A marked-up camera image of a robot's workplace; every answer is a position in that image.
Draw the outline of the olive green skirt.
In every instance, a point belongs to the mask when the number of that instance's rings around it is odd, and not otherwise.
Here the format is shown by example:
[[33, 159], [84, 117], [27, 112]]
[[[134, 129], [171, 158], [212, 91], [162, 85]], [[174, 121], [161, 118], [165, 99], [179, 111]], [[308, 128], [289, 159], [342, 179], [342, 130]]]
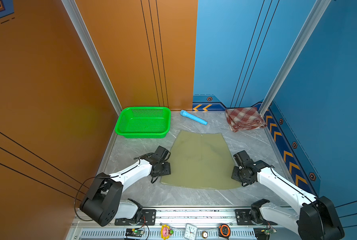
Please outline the olive green skirt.
[[241, 187], [231, 178], [235, 161], [221, 133], [180, 131], [170, 153], [171, 174], [161, 178], [164, 185], [208, 190]]

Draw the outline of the red plaid skirt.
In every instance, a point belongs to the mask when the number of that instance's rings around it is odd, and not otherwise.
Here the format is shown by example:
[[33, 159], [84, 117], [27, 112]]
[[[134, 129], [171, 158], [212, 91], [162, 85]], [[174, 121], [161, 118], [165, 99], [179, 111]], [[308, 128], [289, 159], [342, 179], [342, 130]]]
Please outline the red plaid skirt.
[[256, 107], [225, 110], [226, 120], [233, 132], [262, 129], [267, 123]]

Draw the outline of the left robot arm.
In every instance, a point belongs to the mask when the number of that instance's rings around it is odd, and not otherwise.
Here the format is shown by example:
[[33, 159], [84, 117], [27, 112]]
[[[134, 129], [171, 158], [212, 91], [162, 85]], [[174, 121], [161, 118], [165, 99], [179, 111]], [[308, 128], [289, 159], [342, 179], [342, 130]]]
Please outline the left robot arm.
[[155, 152], [135, 158], [133, 165], [119, 172], [100, 173], [89, 178], [92, 183], [78, 208], [102, 227], [113, 219], [126, 220], [133, 225], [143, 223], [142, 205], [132, 199], [123, 201], [121, 195], [143, 178], [150, 176], [154, 184], [158, 178], [170, 175], [169, 158], [170, 152], [159, 146]]

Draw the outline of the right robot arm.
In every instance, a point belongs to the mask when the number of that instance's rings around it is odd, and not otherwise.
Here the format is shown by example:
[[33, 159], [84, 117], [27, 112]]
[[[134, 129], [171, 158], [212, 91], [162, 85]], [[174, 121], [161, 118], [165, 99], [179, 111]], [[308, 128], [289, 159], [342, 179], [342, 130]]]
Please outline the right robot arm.
[[303, 240], [341, 240], [345, 236], [333, 202], [308, 193], [278, 174], [264, 161], [253, 161], [246, 151], [233, 156], [236, 166], [232, 179], [247, 187], [259, 183], [282, 198], [291, 209], [279, 207], [267, 199], [251, 204], [247, 220], [255, 225], [270, 222], [298, 234]]

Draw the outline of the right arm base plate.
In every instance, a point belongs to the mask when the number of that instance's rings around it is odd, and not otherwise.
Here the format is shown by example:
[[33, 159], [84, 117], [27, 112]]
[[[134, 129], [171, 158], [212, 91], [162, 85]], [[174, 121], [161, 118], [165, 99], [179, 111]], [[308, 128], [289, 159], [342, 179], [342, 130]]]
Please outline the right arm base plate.
[[253, 220], [252, 216], [250, 215], [250, 209], [236, 209], [235, 218], [238, 226], [250, 226], [250, 225], [257, 225], [257, 226], [264, 226], [266, 224], [277, 226], [274, 222], [267, 222], [264, 220]]

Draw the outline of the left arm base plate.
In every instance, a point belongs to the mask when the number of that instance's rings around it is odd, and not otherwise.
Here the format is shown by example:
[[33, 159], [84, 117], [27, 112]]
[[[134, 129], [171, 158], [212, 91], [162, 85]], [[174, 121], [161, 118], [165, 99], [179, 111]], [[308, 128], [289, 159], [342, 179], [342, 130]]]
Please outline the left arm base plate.
[[136, 219], [116, 219], [115, 226], [141, 226], [147, 224], [154, 226], [156, 221], [156, 209], [143, 209], [140, 214], [139, 220]]

